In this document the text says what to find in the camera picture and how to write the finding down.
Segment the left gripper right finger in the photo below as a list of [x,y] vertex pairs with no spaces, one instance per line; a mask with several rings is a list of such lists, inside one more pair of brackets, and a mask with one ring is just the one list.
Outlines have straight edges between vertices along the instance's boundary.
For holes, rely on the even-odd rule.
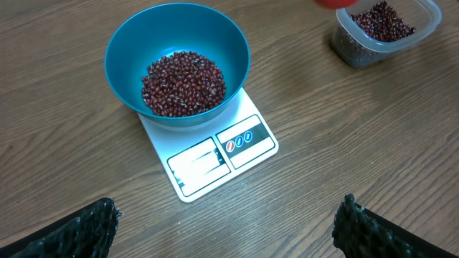
[[346,258],[458,258],[357,204],[351,193],[336,212],[332,237]]

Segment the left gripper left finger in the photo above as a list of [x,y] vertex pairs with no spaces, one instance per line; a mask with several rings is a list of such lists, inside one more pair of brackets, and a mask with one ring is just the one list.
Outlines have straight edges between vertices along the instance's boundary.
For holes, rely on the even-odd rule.
[[107,258],[121,211],[111,198],[82,209],[1,248],[8,258]]

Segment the red measuring scoop blue handle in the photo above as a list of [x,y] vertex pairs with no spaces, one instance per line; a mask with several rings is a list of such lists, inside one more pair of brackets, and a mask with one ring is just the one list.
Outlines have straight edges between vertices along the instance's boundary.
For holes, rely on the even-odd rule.
[[315,0],[319,6],[327,9],[346,8],[357,3],[358,1],[359,0]]

